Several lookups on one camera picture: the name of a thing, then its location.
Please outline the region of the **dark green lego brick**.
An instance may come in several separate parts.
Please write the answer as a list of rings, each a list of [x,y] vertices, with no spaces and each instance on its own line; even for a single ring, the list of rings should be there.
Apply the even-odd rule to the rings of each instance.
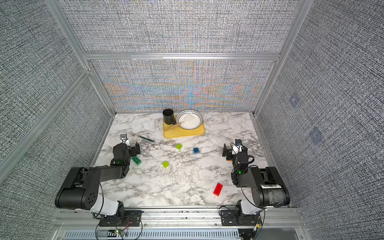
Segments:
[[[139,166],[142,161],[137,157],[137,156],[134,156],[134,157],[131,157],[132,161],[137,165]]]

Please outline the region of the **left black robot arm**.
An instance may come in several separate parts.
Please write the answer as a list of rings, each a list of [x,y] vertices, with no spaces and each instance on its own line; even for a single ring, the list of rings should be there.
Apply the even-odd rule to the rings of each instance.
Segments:
[[[108,166],[73,167],[67,174],[55,198],[55,206],[67,210],[87,210],[97,216],[123,218],[124,204],[107,199],[102,182],[123,179],[130,170],[131,158],[141,153],[139,143],[128,146],[119,143],[113,147],[114,157]]]

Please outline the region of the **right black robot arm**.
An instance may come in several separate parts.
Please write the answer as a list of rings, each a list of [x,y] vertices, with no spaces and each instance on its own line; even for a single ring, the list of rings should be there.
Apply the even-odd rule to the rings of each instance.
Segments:
[[[248,154],[241,140],[236,139],[230,147],[224,145],[222,156],[232,162],[233,184],[243,194],[245,188],[251,190],[251,197],[244,195],[244,199],[236,204],[238,215],[256,215],[267,207],[280,208],[290,204],[290,194],[277,168],[255,165],[255,158]]]

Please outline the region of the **red lego brick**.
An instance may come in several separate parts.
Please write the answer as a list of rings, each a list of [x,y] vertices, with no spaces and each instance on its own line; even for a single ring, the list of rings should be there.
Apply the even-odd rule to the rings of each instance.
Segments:
[[[217,183],[217,185],[216,185],[216,187],[215,187],[215,189],[213,191],[213,195],[216,196],[216,197],[219,197],[222,189],[223,189],[223,185],[220,184],[220,183]]]

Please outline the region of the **yellow tray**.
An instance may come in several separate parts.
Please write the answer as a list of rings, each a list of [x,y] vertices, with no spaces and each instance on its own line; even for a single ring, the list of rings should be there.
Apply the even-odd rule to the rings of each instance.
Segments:
[[[166,129],[172,127],[174,125],[166,125],[163,122],[163,130],[164,130],[164,137],[167,139],[173,139],[173,138],[180,138],[180,137],[192,137],[192,136],[200,136],[205,133],[205,127],[204,124],[197,129],[194,130],[185,130],[180,128],[179,126],[177,128],[174,128],[170,131],[165,132]]]

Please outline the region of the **black mug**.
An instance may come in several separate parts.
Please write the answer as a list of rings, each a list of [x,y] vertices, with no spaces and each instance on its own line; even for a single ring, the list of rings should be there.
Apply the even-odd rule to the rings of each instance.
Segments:
[[[163,118],[166,125],[175,125],[177,123],[172,109],[163,110]]]

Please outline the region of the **white patterned bowl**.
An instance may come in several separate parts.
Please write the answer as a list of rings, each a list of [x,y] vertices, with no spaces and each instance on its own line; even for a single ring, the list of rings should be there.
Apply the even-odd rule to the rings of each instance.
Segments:
[[[194,130],[200,127],[203,123],[203,116],[195,110],[184,110],[176,116],[177,124],[185,130]]]

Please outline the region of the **wooden spatula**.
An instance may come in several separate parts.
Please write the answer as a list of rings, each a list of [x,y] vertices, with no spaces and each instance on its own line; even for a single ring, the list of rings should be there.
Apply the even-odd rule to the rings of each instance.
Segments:
[[[174,126],[168,128],[168,129],[166,129],[165,132],[170,131],[170,130],[172,130],[172,129],[174,129],[174,128],[177,128],[178,126],[180,126],[180,125],[182,125],[182,124],[184,124],[184,123],[188,123],[188,122],[190,122],[190,121],[193,121],[194,119],[195,119],[195,117],[194,117],[193,115],[191,115],[191,114],[187,114],[187,115],[185,116],[183,122],[179,122],[179,123],[175,124]]]

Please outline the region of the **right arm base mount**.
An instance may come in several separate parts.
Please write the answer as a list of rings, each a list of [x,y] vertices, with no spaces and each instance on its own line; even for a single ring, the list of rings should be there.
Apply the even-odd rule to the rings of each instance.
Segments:
[[[222,226],[255,226],[261,222],[260,215],[243,215],[235,210],[220,209]]]

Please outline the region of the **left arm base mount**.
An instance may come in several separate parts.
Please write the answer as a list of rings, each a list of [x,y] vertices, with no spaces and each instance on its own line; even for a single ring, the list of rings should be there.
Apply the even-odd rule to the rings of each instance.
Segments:
[[[141,222],[142,211],[140,210],[126,210],[122,217],[119,216],[106,216],[101,217],[100,227],[138,227]]]

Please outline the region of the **aluminium front rail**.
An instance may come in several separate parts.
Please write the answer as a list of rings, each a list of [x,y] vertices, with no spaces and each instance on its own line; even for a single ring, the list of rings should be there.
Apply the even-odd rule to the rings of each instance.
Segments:
[[[175,208],[138,208],[145,229],[218,229],[223,228],[217,206],[178,206]],[[297,208],[268,208],[261,212],[263,228],[305,229],[308,224]],[[86,229],[99,223],[87,211],[62,211],[54,229]]]

